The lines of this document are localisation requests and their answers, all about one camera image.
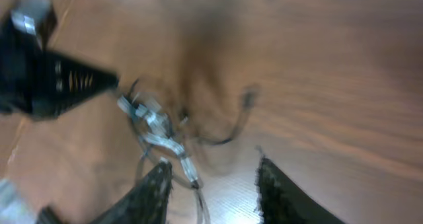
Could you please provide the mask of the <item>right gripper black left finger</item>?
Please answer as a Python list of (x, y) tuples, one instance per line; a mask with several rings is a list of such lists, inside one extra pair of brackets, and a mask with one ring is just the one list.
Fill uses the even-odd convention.
[(123, 198), (92, 224), (165, 224), (173, 166), (159, 162)]

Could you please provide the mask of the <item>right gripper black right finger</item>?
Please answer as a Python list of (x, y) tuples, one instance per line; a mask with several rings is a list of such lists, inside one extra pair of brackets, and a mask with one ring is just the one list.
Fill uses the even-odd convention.
[(266, 156), (260, 158), (256, 186), (262, 222), (266, 224), (343, 224), (308, 196)]

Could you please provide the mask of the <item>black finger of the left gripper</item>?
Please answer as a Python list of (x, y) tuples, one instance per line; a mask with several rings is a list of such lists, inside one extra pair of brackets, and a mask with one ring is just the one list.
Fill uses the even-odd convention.
[(55, 51), (1, 52), (2, 114), (57, 118), (117, 86), (117, 74)]

